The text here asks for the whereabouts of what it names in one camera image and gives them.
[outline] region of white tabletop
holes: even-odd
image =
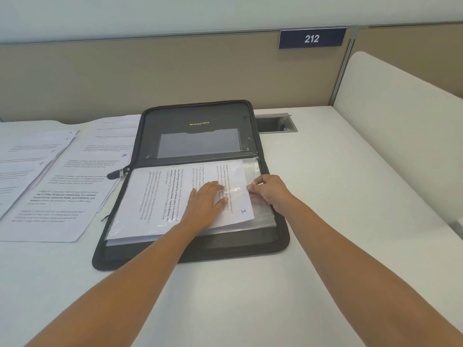
[[[330,225],[463,331],[463,241],[332,107],[288,112],[265,160]],[[62,128],[0,123],[7,136]],[[114,193],[76,243],[0,242],[0,345],[21,346],[108,273],[91,264]],[[134,346],[361,346],[291,233],[267,256],[178,265]]]

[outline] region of black folder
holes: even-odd
[[[223,138],[220,143],[212,143],[210,137],[218,130],[223,133]],[[261,173],[269,173],[249,101],[147,109],[140,118],[130,164],[108,175],[110,179],[125,175],[125,180],[96,246],[93,266],[98,270],[115,270],[152,243],[107,246],[107,233],[134,169],[246,158],[257,158]],[[197,236],[185,249],[180,262],[253,256],[284,250],[289,244],[286,220],[272,210],[275,227]]]

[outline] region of open folder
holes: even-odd
[[[211,229],[196,237],[180,262],[281,251],[289,243],[284,218],[246,185],[268,173],[248,101],[162,106],[140,119],[130,164],[95,250],[93,265],[117,269],[180,221],[189,192],[218,180],[229,203]]]

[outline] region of person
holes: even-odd
[[[84,293],[26,346],[130,346],[188,243],[227,199],[223,186],[192,190],[181,221]],[[366,346],[463,346],[463,335],[405,281],[293,196],[277,175],[248,186],[285,216],[334,302]]]

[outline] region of zipper pull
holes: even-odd
[[[123,178],[129,172],[129,170],[130,170],[129,166],[126,166],[126,167],[124,167],[122,169],[110,172],[107,175],[107,178],[109,180],[114,180],[114,179],[117,179],[117,178]]]

